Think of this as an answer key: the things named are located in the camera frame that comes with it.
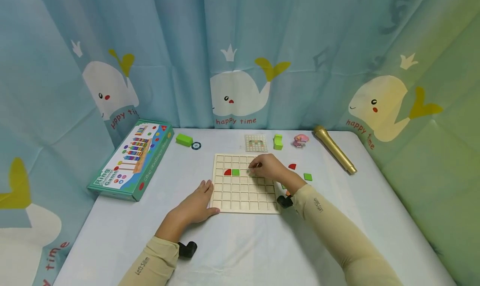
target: wooden grid board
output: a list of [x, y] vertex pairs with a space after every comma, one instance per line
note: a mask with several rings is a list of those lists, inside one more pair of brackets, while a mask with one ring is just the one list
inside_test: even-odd
[[250, 175], [248, 165], [256, 156], [215, 154], [210, 207], [221, 212], [279, 214], [277, 189], [271, 179]]

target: whale print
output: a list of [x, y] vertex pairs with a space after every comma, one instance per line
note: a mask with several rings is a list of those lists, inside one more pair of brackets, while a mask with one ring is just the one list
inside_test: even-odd
[[120, 60], [114, 50], [109, 50], [109, 53], [117, 59], [127, 83], [116, 68], [100, 61], [88, 63], [82, 74], [104, 121], [110, 119], [110, 116], [122, 107], [130, 105], [136, 107], [139, 104], [137, 94], [129, 78], [130, 67], [135, 57], [127, 54]]
[[0, 194], [0, 208], [25, 209], [31, 227], [0, 229], [1, 285], [32, 285], [42, 249], [60, 234], [61, 220], [53, 212], [32, 203], [28, 173], [20, 158], [13, 160], [9, 180], [12, 192]]
[[397, 121], [407, 92], [405, 84], [396, 77], [390, 75], [376, 77], [359, 88], [348, 104], [348, 112], [369, 125], [378, 140], [392, 141], [411, 119], [443, 111], [442, 107], [436, 104], [424, 104], [425, 91], [417, 87], [410, 114], [407, 118]]
[[290, 62], [281, 62], [272, 67], [265, 58], [258, 58], [255, 63], [263, 69], [267, 79], [261, 92], [252, 77], [244, 71], [222, 72], [210, 79], [212, 111], [215, 115], [244, 116], [262, 109], [268, 101], [271, 81], [290, 66]]

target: white tablecloth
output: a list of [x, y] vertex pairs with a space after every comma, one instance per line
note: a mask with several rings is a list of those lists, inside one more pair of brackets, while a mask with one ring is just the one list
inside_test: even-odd
[[[55, 286], [117, 285], [165, 214], [202, 179], [211, 179], [215, 153], [246, 153], [245, 134], [266, 134], [268, 149], [353, 220], [377, 246], [405, 286], [455, 285], [379, 169], [351, 132], [330, 132], [357, 167], [349, 176], [315, 138], [303, 149], [293, 137], [310, 131], [175, 129], [202, 144], [200, 150], [174, 140], [138, 203], [99, 197]], [[283, 135], [283, 150], [273, 137]], [[276, 214], [220, 213], [182, 236], [198, 249], [180, 260], [168, 285], [343, 286], [340, 267], [293, 207]]]

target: toy box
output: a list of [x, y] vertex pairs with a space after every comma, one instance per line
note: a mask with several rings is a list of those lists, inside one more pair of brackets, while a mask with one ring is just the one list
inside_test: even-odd
[[173, 134], [170, 124], [140, 119], [88, 189], [104, 196], [139, 201]]

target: arm sleeve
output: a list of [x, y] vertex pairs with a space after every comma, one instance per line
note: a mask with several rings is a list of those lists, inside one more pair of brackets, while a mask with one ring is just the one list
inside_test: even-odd
[[349, 286], [402, 286], [372, 242], [315, 188], [303, 186], [292, 200], [297, 213], [342, 267]]
[[164, 286], [177, 267], [179, 245], [157, 237], [147, 243], [119, 286]]

